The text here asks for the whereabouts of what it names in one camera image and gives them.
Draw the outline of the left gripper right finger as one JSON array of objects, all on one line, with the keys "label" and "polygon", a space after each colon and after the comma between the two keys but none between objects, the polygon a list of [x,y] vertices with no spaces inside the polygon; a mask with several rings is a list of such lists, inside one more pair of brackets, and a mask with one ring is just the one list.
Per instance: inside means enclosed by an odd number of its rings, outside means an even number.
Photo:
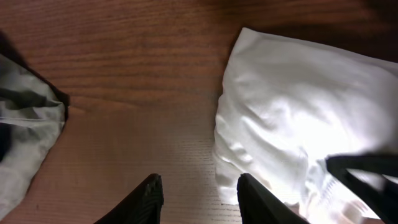
[{"label": "left gripper right finger", "polygon": [[309,224],[251,174],[239,177],[237,196],[242,224]]}]

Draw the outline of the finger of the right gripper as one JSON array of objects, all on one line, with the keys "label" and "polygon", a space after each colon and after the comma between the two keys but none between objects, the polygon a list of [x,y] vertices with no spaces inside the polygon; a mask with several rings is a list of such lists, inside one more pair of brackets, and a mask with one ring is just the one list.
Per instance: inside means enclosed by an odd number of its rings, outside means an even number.
[{"label": "finger of the right gripper", "polygon": [[397,177],[397,156],[370,154],[333,156],[326,160],[330,174],[356,194],[384,222],[397,224],[397,184],[384,179],[380,190],[359,180],[350,169]]}]

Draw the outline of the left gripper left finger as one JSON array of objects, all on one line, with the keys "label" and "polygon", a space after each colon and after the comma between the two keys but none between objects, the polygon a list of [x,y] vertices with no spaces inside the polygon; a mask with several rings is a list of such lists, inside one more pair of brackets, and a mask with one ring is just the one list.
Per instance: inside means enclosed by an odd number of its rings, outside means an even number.
[{"label": "left gripper left finger", "polygon": [[161,176],[150,174],[95,224],[159,224],[163,204]]}]

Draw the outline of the white printed t-shirt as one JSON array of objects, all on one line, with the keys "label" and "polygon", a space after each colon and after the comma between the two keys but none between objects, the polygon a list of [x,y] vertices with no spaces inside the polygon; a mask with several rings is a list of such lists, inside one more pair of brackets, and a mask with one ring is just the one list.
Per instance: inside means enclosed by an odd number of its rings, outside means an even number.
[{"label": "white printed t-shirt", "polygon": [[244,28],[215,121],[223,203],[238,203],[238,178],[248,173],[310,223],[360,223],[376,214],[326,159],[397,154],[397,64]]}]

